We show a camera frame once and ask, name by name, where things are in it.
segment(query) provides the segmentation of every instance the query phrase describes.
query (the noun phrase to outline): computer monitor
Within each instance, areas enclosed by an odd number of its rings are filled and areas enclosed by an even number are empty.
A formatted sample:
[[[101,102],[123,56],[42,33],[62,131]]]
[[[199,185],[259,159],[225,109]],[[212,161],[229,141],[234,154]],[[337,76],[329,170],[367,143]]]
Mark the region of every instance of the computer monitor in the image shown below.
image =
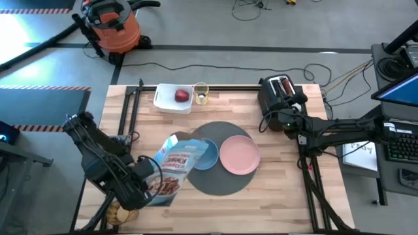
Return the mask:
[[[380,89],[372,99],[418,107],[418,70]]]

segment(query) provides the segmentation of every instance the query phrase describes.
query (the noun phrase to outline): black hose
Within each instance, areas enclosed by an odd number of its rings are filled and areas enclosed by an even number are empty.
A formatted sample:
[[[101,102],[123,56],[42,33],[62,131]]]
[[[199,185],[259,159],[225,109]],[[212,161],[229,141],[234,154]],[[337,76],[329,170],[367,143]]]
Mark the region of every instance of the black hose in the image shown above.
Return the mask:
[[[160,6],[161,6],[161,3],[159,1],[149,1],[149,0],[139,1],[139,2],[131,4],[132,11],[136,11],[142,7],[160,7]]]
[[[78,29],[78,26],[76,23],[70,25],[70,27],[66,28],[64,31],[60,32],[59,34],[57,34],[56,36],[48,39],[47,41],[43,42],[42,44],[28,50],[25,53],[22,53],[18,56],[16,56],[15,58],[3,63],[0,65],[0,72],[3,72],[9,68],[11,68],[13,65],[31,57],[32,55],[35,55],[47,48],[50,48],[52,46],[55,46],[57,44],[58,41],[60,41],[61,39],[64,39],[65,37],[67,37],[68,35],[70,35],[72,32],[76,31],[76,29]]]

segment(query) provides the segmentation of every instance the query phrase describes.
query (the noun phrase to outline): white container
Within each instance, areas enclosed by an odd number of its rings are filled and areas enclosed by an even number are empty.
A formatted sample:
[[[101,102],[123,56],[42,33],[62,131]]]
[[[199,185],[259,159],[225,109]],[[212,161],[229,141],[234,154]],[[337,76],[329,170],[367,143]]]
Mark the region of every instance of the white container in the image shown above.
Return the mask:
[[[185,102],[176,102],[174,97],[176,91],[182,89],[189,93],[189,100]],[[191,104],[193,102],[193,87],[190,85],[176,84],[158,84],[155,90],[154,106],[161,112],[173,114],[190,114]]]

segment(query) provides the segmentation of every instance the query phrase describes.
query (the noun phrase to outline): blue plate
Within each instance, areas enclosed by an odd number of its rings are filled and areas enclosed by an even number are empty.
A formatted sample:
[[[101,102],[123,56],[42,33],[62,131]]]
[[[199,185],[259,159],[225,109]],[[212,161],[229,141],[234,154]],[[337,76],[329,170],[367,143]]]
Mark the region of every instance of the blue plate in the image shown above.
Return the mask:
[[[213,167],[219,158],[219,150],[216,144],[208,139],[203,139],[207,144],[209,144],[206,151],[203,153],[202,157],[195,164],[195,169],[197,170],[208,170]]]

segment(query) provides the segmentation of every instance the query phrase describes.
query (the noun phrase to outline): apple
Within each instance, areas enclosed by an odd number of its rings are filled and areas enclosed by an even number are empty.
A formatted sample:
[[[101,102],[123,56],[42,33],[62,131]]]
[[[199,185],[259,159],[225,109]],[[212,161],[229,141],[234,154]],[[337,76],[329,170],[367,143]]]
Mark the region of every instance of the apple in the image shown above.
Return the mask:
[[[174,96],[176,102],[186,102],[189,100],[189,93],[185,90],[178,89]]]

